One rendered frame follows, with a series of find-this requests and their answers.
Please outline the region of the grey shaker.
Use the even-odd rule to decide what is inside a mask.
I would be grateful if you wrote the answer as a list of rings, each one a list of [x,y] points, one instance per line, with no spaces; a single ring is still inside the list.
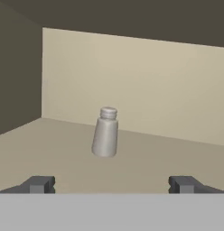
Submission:
[[[91,151],[98,157],[113,157],[117,153],[118,121],[114,107],[103,106],[97,120]]]

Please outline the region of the beige cabinet interior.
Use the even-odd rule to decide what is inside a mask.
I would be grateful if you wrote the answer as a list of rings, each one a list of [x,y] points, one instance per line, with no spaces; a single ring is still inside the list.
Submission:
[[[91,147],[117,110],[117,153]],[[0,0],[0,189],[224,189],[224,0]]]

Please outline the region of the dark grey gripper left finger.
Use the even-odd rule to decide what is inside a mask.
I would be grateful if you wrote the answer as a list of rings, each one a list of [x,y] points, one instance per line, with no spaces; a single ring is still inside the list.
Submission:
[[[36,194],[54,193],[54,176],[32,176],[20,185],[0,190],[0,193]]]

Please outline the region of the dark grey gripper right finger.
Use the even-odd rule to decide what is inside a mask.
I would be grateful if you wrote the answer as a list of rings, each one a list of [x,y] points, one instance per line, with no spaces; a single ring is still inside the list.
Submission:
[[[170,176],[170,193],[224,193],[224,190],[204,185],[192,176]]]

